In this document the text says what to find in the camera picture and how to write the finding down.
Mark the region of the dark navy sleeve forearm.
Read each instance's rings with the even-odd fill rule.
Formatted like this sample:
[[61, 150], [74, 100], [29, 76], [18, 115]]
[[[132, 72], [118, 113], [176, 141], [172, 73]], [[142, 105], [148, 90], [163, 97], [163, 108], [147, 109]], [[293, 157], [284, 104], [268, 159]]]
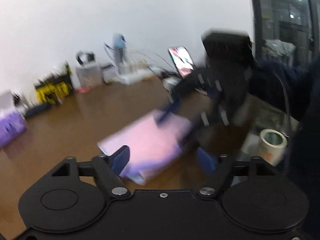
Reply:
[[281, 111], [289, 111], [298, 121], [290, 173], [310, 181], [319, 179], [319, 58], [306, 69], [258, 61], [248, 91]]

